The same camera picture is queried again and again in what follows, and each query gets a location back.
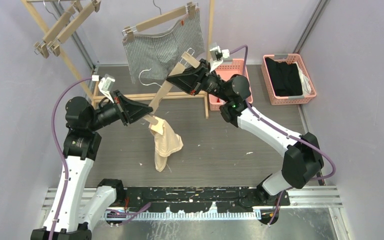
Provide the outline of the wooden hanger for beige underwear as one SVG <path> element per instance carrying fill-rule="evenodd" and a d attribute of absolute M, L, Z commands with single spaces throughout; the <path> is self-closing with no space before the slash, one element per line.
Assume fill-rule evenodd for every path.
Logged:
<path fill-rule="evenodd" d="M 172 69 L 172 71 L 168 76 L 170 77 L 173 75 L 178 75 L 183 73 L 184 70 L 186 69 L 187 64 L 191 65 L 194 68 L 197 68 L 199 65 L 199 61 L 193 57 L 194 52 L 195 51 L 192 48 L 189 48 L 187 51 L 185 51 L 181 55 L 181 60 L 175 65 L 175 67 Z M 160 101 L 169 93 L 172 87 L 173 87 L 173 84 L 168 82 L 167 80 L 163 82 L 162 86 L 156 92 L 155 96 L 153 97 L 153 99 L 149 104 L 149 106 L 152 107 L 153 109 L 152 113 L 154 113 L 158 109 Z M 150 125 L 156 126 L 159 123 L 159 121 L 156 118 L 154 118 L 154 116 L 151 114 L 145 115 L 143 119 L 149 122 Z"/>

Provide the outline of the beige underwear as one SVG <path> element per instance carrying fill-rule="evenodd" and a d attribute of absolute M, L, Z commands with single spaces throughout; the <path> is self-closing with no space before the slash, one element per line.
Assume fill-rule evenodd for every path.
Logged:
<path fill-rule="evenodd" d="M 168 161 L 168 157 L 179 152 L 184 144 L 182 137 L 178 135 L 171 125 L 163 118 L 154 116 L 158 121 L 156 125 L 150 123 L 149 130 L 154 138 L 154 164 L 158 172 L 162 172 Z"/>

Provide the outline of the wooden hanger for red underwear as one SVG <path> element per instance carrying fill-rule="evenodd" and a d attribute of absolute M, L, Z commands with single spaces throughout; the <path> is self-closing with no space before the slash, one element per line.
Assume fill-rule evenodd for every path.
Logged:
<path fill-rule="evenodd" d="M 43 42 L 46 48 L 58 57 L 62 52 L 61 45 L 75 33 L 93 12 L 97 13 L 100 6 L 100 0 L 89 0 L 85 6 L 82 6 L 81 0 L 71 0 L 70 6 L 45 34 Z"/>

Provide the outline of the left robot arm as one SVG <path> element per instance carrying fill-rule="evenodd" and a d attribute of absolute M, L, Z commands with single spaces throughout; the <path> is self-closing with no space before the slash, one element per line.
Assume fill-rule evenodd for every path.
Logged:
<path fill-rule="evenodd" d="M 84 97 L 76 96 L 66 103 L 65 111 L 68 132 L 63 147 L 58 149 L 63 162 L 60 181 L 50 213 L 43 226 L 32 231 L 32 240 L 92 239 L 107 208 L 121 206 L 126 200 L 123 182 L 105 178 L 81 207 L 86 180 L 102 141 L 98 130 L 117 121 L 125 126 L 135 123 L 152 113 L 153 108 L 115 90 L 109 102 L 97 109 Z"/>

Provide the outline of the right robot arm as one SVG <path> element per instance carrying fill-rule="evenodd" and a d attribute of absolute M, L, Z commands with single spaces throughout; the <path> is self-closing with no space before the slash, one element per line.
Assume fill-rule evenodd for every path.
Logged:
<path fill-rule="evenodd" d="M 219 110 L 227 123 L 255 135 L 280 154 L 283 158 L 281 170 L 257 186 L 261 204 L 271 205 L 277 194 L 289 188 L 301 189 L 324 167 L 315 135 L 299 134 L 282 127 L 248 102 L 251 91 L 246 76 L 234 74 L 229 80 L 223 80 L 211 70 L 208 61 L 201 59 L 198 66 L 168 75 L 166 80 L 191 96 L 204 91 L 221 99 L 224 104 Z"/>

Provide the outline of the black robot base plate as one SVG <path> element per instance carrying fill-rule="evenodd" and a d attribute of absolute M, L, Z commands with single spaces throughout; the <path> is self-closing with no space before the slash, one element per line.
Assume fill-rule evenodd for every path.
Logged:
<path fill-rule="evenodd" d="M 215 205 L 217 213 L 248 213 L 259 207 L 275 207 L 277 196 L 265 197 L 249 186 L 126 187 L 124 198 L 109 208 L 136 212 L 151 203 L 150 213 L 206 213 Z"/>

